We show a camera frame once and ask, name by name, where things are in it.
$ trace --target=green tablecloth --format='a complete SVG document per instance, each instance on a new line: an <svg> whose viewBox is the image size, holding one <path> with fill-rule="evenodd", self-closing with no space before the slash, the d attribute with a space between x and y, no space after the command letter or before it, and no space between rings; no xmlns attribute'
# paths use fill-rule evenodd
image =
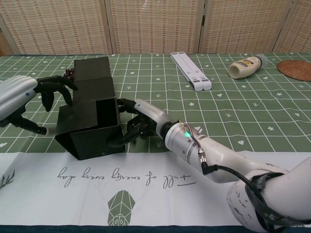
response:
<svg viewBox="0 0 311 233"><path fill-rule="evenodd" d="M234 80L227 68L251 54L193 54L190 58L212 82L212 90L195 92L170 55L109 55L117 98L144 99L174 118L235 151L311 152L311 83L282 75L282 60L311 61L311 53L267 53L269 65L254 75ZM0 58L0 82L15 75L62 75L75 59L92 56L11 56ZM46 113L40 95L26 106L24 117L40 125L55 126L59 93ZM121 114L126 122L132 114ZM159 137L138 139L127 152L161 152L167 149ZM0 152L64 152L53 137L35 135L10 125L0 128Z"/></svg>

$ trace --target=mayonnaise bottle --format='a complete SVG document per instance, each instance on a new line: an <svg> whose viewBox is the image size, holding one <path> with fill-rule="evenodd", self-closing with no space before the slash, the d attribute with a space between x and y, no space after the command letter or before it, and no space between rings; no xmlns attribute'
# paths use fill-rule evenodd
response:
<svg viewBox="0 0 311 233"><path fill-rule="evenodd" d="M265 68L268 64L268 58L263 54L256 54L254 57L248 57L236 61L229 66L228 74L233 79L245 78L259 68Z"/></svg>

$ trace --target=cardboard box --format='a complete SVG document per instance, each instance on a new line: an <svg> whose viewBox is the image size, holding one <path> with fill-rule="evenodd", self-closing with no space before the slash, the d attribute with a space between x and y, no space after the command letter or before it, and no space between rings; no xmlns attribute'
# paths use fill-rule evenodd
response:
<svg viewBox="0 0 311 233"><path fill-rule="evenodd" d="M125 151L108 139L123 136L108 57L74 61L73 106L59 109L55 139L79 160Z"/></svg>

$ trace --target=woven screen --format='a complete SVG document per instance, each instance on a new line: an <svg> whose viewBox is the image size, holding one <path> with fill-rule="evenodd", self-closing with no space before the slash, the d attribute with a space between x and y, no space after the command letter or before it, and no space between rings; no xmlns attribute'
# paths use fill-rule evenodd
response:
<svg viewBox="0 0 311 233"><path fill-rule="evenodd" d="M277 51L311 51L311 0L298 2Z"/></svg>
<svg viewBox="0 0 311 233"><path fill-rule="evenodd" d="M202 19L202 13L198 13L202 1L108 1L117 53L197 53L198 44L196 48L194 44Z"/></svg>
<svg viewBox="0 0 311 233"><path fill-rule="evenodd" d="M22 54L108 52L98 0L0 0L0 14Z"/></svg>
<svg viewBox="0 0 311 233"><path fill-rule="evenodd" d="M213 0L204 52L271 52L291 0Z"/></svg>

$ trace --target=brown placemat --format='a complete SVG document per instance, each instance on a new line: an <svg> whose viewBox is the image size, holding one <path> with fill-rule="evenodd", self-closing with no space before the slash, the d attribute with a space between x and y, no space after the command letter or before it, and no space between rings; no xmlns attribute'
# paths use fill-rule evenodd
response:
<svg viewBox="0 0 311 233"><path fill-rule="evenodd" d="M281 61L277 65L277 69L286 76L302 80L311 81L311 63L305 61L288 60Z"/></svg>

